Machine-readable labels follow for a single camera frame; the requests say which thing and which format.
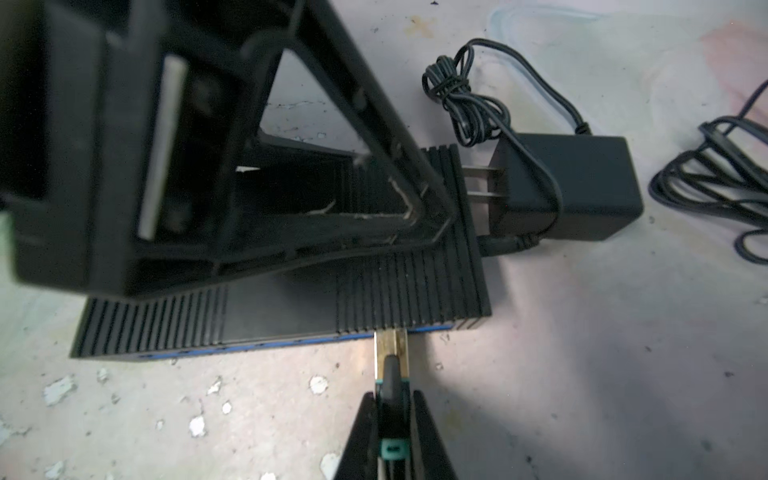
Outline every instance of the white strip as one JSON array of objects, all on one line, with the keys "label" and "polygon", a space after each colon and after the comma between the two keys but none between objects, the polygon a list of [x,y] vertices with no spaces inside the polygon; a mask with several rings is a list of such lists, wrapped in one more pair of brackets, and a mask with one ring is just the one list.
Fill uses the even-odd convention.
[{"label": "white strip", "polygon": [[144,240],[154,240],[157,231],[157,220],[160,218],[165,183],[168,179],[170,156],[174,151],[181,99],[184,96],[184,83],[187,80],[188,71],[189,64],[182,57],[173,54],[165,56],[160,81],[160,99],[157,102],[157,114],[154,119],[147,182],[144,185],[144,198],[141,201],[141,213],[136,232],[139,238]]}]

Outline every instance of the white table surface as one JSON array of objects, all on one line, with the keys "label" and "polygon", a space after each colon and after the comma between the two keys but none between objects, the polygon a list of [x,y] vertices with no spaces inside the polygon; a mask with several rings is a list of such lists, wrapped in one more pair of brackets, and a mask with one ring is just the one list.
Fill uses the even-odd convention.
[{"label": "white table surface", "polygon": [[[421,91],[425,66],[487,35],[498,7],[438,2],[333,2],[425,147],[454,141],[447,114]],[[530,40],[521,45],[597,131],[628,138],[643,190],[694,145],[698,123],[728,113],[722,109],[748,94],[754,78],[768,76],[765,2],[556,3],[605,21],[567,34],[557,22],[551,30],[531,23],[533,30],[520,27],[521,41]],[[662,33],[644,30],[655,22],[649,15]],[[685,35],[671,33],[679,31]],[[552,41],[555,34],[568,41]],[[582,53],[593,67],[578,67],[568,53],[576,45],[589,46]],[[742,54],[724,60],[722,48]],[[727,74],[696,70],[709,54],[730,62]],[[634,76],[585,80],[616,65]],[[299,70],[281,68],[265,130],[360,148]],[[563,131],[499,57],[479,55],[471,81],[510,107],[520,131]],[[683,104],[670,108],[671,98]],[[719,110],[695,108],[699,101]],[[462,160],[487,164],[493,148],[463,150]],[[768,270],[733,253],[738,227],[690,219],[644,195],[642,218],[609,241],[548,241],[485,259],[494,314],[481,328],[411,337],[412,384],[425,391],[459,478],[768,477]],[[0,222],[0,478],[44,478],[59,461],[61,478],[79,480],[324,478],[323,456],[342,451],[372,388],[370,340],[173,365],[71,360],[84,297],[14,284],[8,218]],[[109,373],[103,384],[101,368]],[[77,389],[46,406],[44,387],[67,375]],[[329,383],[321,395],[309,388],[315,375]],[[219,376],[220,391],[207,395]],[[201,409],[207,434],[192,438],[188,424]]]}]

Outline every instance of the triangular opening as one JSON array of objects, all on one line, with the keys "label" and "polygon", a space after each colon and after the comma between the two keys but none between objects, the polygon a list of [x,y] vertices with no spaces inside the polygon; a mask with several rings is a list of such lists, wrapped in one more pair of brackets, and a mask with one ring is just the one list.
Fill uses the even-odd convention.
[{"label": "triangular opening", "polygon": [[370,153],[323,87],[288,49],[280,59],[260,126],[264,133],[275,137]]}]

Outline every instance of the power adapter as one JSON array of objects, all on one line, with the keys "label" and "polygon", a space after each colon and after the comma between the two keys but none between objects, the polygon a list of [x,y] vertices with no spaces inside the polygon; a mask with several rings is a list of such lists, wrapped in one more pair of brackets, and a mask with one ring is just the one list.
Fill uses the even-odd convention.
[{"label": "power adapter", "polygon": [[[643,213],[643,201],[623,137],[518,134],[560,185],[563,209],[543,238],[605,240]],[[557,201],[542,172],[499,138],[488,177],[492,237],[541,232],[554,221]]]}]

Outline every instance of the power cord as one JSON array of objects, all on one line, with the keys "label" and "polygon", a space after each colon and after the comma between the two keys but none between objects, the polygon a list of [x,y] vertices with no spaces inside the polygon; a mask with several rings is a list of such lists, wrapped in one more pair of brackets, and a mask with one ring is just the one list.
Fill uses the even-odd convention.
[{"label": "power cord", "polygon": [[[728,134],[738,127],[768,145],[768,128],[746,118],[766,88],[768,80],[750,95],[736,117],[726,115],[699,126],[704,142],[696,150],[677,155],[648,185],[648,193],[667,207],[757,227],[736,237],[733,248],[745,260],[760,265],[768,265],[768,258],[756,255],[745,242],[749,237],[768,235],[768,171],[752,161]],[[721,125],[727,126],[724,131]],[[710,149],[719,154],[725,164],[713,159],[707,153]],[[694,173],[690,170],[694,165],[699,167],[698,171],[703,168],[707,173]],[[727,196],[711,187],[727,188],[733,195]]]},{"label": "power cord", "polygon": [[497,41],[474,38],[461,47],[454,58],[445,55],[438,57],[437,62],[428,66],[422,75],[424,93],[432,100],[440,101],[443,108],[450,114],[453,131],[462,146],[472,147],[504,135],[520,156],[540,170],[548,179],[557,206],[553,221],[542,231],[504,239],[507,243],[518,246],[519,250],[517,251],[527,250],[537,245],[539,238],[551,230],[558,218],[562,216],[564,209],[563,193],[553,173],[530,152],[520,137],[512,130],[507,107],[496,98],[472,93],[468,76],[472,69],[472,62],[475,60],[476,45],[492,48],[514,58],[541,88],[571,116],[576,126],[574,129],[576,134],[591,135],[591,131],[576,107],[553,89],[519,52]]}]

